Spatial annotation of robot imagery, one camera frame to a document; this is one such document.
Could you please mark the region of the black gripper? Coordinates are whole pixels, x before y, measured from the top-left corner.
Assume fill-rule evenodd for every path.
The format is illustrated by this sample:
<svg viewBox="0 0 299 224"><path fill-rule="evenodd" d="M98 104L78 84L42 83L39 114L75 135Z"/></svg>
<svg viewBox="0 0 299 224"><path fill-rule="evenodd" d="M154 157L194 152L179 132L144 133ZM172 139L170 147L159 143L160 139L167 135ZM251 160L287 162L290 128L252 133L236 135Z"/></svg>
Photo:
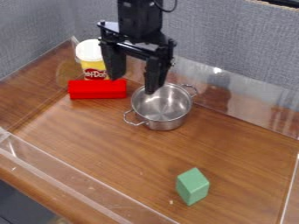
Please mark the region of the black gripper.
<svg viewBox="0 0 299 224"><path fill-rule="evenodd" d="M118 22L102 20L99 45L111 80L122 78L127 72L127 56L146 62L144 92L152 95L164 85L166 76L172 66L175 40L160 31L154 31L142 38L126 35L119 30Z"/></svg>

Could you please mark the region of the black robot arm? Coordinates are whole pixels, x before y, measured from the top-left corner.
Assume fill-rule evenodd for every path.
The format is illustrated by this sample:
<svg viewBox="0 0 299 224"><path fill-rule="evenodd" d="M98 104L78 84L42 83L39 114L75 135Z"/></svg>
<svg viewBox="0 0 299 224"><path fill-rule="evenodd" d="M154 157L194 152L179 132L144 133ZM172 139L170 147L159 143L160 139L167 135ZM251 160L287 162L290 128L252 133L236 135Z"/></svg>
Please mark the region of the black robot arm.
<svg viewBox="0 0 299 224"><path fill-rule="evenodd" d="M164 0L116 0L118 21L102 20L99 46L112 81L127 72L127 56L146 61L144 92L164 85L172 66L175 41L162 33Z"/></svg>

